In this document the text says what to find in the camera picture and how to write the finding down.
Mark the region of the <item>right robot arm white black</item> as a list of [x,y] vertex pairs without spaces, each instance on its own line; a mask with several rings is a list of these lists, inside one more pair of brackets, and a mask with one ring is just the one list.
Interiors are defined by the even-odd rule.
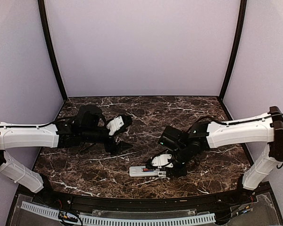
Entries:
[[179,170],[204,150],[225,145],[265,142],[254,165],[242,176],[231,200],[242,204],[270,172],[283,162],[283,113],[277,106],[269,112],[247,119],[218,121],[210,116],[199,118],[187,131],[167,126],[159,139],[170,153],[160,153],[150,161],[152,167]]

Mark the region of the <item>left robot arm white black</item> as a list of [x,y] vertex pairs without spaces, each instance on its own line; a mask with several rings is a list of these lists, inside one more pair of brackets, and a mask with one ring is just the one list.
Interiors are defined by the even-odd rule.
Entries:
[[121,114],[106,120],[95,105],[83,105],[77,115],[62,117],[46,124],[9,124],[0,122],[0,173],[31,192],[47,205],[57,202],[46,176],[33,172],[15,160],[7,149],[18,147],[70,148],[82,143],[103,144],[105,151],[116,154],[132,147],[115,137],[131,126],[131,116]]

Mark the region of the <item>white remote control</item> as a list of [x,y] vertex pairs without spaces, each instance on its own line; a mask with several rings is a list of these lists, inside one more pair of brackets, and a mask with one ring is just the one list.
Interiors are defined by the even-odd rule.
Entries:
[[160,169],[154,169],[155,171],[143,171],[143,169],[146,168],[145,166],[136,166],[136,167],[130,167],[129,168],[129,175],[130,177],[159,177],[158,172],[160,172]]

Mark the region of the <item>white battery cover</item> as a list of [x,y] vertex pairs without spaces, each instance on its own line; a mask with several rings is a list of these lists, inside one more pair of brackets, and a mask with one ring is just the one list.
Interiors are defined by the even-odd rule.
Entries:
[[159,177],[166,177],[166,172],[165,171],[160,171],[158,172]]

